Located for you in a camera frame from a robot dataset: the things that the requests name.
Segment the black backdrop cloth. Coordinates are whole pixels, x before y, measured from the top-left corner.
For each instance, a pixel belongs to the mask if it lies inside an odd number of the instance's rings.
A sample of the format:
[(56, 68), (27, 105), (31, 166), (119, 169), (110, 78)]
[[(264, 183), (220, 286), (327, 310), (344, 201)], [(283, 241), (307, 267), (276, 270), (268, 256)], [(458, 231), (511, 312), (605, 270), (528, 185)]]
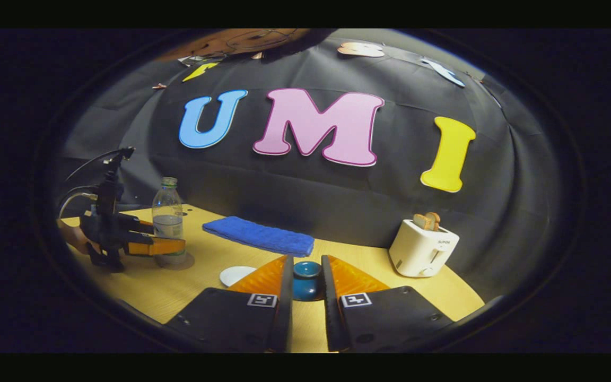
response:
[(99, 180), (98, 164), (73, 175), (81, 164), (133, 146), (120, 174), (128, 205), (173, 176), (190, 205), (371, 247), (435, 211), (460, 237), (449, 268), (483, 300), (531, 278), (560, 227), (557, 126), (495, 78), (395, 47), (346, 57), (341, 43), (136, 68), (71, 127), (57, 193)]

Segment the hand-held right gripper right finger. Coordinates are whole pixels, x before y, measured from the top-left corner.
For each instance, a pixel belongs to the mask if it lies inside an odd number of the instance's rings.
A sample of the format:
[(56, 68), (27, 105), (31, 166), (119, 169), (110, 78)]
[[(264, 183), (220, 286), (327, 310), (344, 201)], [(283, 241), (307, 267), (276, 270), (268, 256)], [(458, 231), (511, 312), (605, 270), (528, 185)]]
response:
[(334, 256), (321, 261), (331, 352), (412, 352), (433, 345), (455, 326), (411, 286), (388, 288)]

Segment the clear water bottle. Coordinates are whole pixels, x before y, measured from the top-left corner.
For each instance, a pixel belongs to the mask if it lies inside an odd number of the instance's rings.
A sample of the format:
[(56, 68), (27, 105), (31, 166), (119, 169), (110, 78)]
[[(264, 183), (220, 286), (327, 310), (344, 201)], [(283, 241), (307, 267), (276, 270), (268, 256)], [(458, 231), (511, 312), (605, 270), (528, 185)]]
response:
[[(151, 205), (151, 218), (156, 237), (184, 239), (184, 211), (177, 192), (178, 179), (163, 177), (161, 188), (155, 194)], [(181, 267), (186, 259), (185, 247), (170, 253), (156, 255), (160, 265), (168, 268)]]

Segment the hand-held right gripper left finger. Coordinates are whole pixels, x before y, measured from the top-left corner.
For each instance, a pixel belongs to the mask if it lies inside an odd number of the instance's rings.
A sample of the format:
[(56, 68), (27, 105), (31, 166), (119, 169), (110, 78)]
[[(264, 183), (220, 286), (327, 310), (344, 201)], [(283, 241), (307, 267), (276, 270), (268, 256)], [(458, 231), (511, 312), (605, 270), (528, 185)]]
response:
[(288, 353), (293, 257), (282, 256), (276, 265), (276, 292), (206, 288), (165, 324), (165, 331), (199, 352)]

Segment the blue towel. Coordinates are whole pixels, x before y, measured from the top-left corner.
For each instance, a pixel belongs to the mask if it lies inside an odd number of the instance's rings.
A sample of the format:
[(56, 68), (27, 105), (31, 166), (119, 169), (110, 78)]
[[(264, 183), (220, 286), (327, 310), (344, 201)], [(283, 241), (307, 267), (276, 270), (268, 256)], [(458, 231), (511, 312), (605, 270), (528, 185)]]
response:
[(203, 223), (202, 230), (248, 247), (300, 258), (310, 256), (315, 248), (310, 235), (266, 227), (237, 216)]

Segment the pale teacup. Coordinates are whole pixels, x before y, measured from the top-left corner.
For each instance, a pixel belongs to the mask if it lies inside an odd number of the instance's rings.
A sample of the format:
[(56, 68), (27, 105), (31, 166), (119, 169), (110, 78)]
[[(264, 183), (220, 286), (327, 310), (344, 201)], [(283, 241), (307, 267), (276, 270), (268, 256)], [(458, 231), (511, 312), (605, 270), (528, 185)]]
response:
[(219, 273), (219, 281), (221, 281), (226, 288), (229, 288), (256, 270), (255, 267), (249, 266), (228, 267)]

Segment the brown patterned object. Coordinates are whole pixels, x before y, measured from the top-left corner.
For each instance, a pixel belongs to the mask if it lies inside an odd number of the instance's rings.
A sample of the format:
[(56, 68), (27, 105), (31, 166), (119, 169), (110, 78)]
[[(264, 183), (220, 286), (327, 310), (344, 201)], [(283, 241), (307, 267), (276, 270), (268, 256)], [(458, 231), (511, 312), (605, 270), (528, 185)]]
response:
[(225, 58), (260, 51), (301, 51), (318, 45), (335, 29), (328, 28), (231, 28), (190, 39), (155, 60), (170, 62), (185, 57)]

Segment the white toaster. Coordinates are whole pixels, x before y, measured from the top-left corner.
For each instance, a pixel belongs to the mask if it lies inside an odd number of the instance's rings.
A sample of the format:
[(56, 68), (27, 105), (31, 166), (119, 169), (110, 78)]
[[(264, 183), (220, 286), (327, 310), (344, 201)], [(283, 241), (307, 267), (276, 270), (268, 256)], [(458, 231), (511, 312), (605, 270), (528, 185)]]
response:
[(390, 261), (402, 276), (435, 276), (446, 264), (459, 241), (458, 235), (445, 228), (439, 228), (438, 231), (424, 230), (412, 220), (405, 219), (390, 246)]

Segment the dark teal teacup lid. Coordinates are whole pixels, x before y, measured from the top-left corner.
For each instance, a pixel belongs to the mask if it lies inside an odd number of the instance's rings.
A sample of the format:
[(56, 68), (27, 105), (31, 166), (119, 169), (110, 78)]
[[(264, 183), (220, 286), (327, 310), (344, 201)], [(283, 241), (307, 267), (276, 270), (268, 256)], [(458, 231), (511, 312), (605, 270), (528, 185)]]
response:
[(313, 261), (293, 266), (292, 297), (301, 302), (314, 302), (324, 298), (322, 267)]

